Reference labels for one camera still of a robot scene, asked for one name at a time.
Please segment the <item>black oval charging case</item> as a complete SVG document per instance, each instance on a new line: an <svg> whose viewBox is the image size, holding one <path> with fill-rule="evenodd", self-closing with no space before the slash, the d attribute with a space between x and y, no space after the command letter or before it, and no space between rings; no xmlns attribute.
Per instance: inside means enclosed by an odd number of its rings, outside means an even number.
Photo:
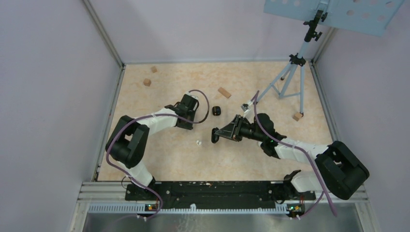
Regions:
<svg viewBox="0 0 410 232"><path fill-rule="evenodd" d="M213 128L211 131L211 143L216 144L219 141L219 136L216 134L216 132L219 130L219 128Z"/></svg>

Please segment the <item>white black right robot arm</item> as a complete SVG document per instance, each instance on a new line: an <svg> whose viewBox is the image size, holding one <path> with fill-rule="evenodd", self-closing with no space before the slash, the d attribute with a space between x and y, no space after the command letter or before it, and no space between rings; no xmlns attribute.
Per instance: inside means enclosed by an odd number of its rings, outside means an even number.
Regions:
<svg viewBox="0 0 410 232"><path fill-rule="evenodd" d="M274 122L265 113L259 113L253 122L236 115L225 127L212 129L212 143L219 138L235 142L243 138L255 140L269 157L313 164L312 171L293 171L284 177L287 183L283 192L289 199L297 199L303 192L325 189L348 200L370 177L367 167L343 142L315 145L293 140L278 133Z"/></svg>

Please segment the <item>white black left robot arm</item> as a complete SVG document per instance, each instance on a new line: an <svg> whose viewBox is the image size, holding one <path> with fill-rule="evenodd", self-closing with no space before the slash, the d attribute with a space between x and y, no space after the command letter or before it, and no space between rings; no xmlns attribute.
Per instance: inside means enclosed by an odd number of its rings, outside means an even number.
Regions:
<svg viewBox="0 0 410 232"><path fill-rule="evenodd" d="M192 130L199 107L197 96L187 92L175 104L141 117L122 116L105 146L106 162L123 172L137 186L137 194L144 200L155 194L154 177L142 159L149 136L168 128Z"/></svg>

